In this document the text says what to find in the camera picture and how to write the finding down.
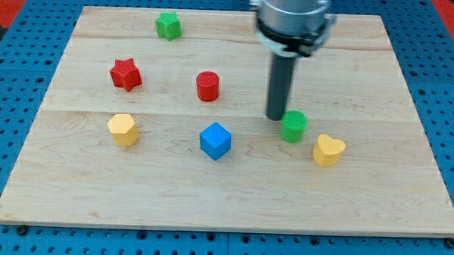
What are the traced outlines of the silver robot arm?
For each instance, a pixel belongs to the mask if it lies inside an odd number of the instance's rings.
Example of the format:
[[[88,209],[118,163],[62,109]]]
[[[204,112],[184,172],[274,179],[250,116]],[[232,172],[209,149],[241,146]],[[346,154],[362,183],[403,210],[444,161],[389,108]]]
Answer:
[[[311,56],[335,22],[335,15],[328,14],[331,0],[250,0],[250,6],[259,41],[286,58]]]

